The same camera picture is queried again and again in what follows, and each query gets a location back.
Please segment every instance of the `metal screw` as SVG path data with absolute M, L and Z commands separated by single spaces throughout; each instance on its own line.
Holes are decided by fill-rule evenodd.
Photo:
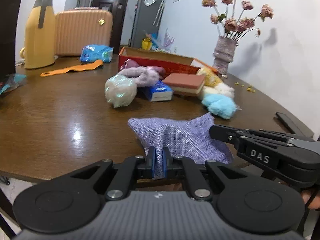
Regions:
M 201 189 L 197 189 L 195 191 L 195 195 L 197 197 L 209 197 L 210 196 L 210 191 L 207 190 L 207 189 L 204 189 L 204 188 L 201 188 Z
M 123 195 L 123 192 L 119 189 L 113 189 L 108 191 L 107 195 L 108 197 L 111 197 L 111 198 L 119 198 Z

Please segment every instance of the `gray refrigerator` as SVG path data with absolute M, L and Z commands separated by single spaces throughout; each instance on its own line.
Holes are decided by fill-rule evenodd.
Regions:
M 135 11 L 134 23 L 131 33 L 130 46 L 134 48 L 141 48 L 141 42 L 146 37 L 146 33 L 158 34 L 160 21 L 158 26 L 156 21 L 157 12 L 159 10 L 162 0 L 156 0 L 153 4 L 146 6 L 144 0 L 138 0 L 138 6 Z

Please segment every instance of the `dark wooden door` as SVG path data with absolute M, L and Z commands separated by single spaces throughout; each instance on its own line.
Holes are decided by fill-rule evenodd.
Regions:
M 3 5 L 0 21 L 0 51 L 5 54 L 0 62 L 0 82 L 5 75 L 16 72 L 15 41 L 20 2 L 21 0 L 0 0 L 0 4 Z
M 92 0 L 91 7 L 99 7 L 110 11 L 113 15 L 113 25 L 110 39 L 110 47 L 114 53 L 119 53 L 121 34 L 124 22 L 125 9 L 128 0 Z

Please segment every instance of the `wooden table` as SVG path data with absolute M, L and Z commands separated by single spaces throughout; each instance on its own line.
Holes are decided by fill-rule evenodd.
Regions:
M 126 157 L 143 154 L 127 125 L 130 118 L 190 120 L 207 113 L 197 98 L 178 96 L 151 103 L 138 95 L 127 107 L 110 107 L 104 84 L 117 73 L 117 59 L 93 71 L 39 76 L 44 71 L 79 63 L 72 57 L 59 58 L 53 66 L 36 70 L 18 67 L 18 73 L 28 76 L 27 84 L 0 98 L 0 175 L 40 182 L 101 159 L 120 163 Z M 275 112 L 280 111 L 311 134 L 292 114 L 257 89 L 255 93 L 246 91 L 248 84 L 232 75 L 226 83 L 235 87 L 235 102 L 242 110 L 230 120 L 216 118 L 215 123 L 286 131 L 275 118 Z M 248 165 L 240 158 L 233 164 Z

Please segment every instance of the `suitcase logo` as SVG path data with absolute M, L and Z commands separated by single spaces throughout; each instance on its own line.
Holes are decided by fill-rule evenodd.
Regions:
M 105 23 L 105 20 L 104 19 L 100 19 L 99 25 L 104 25 L 104 23 Z

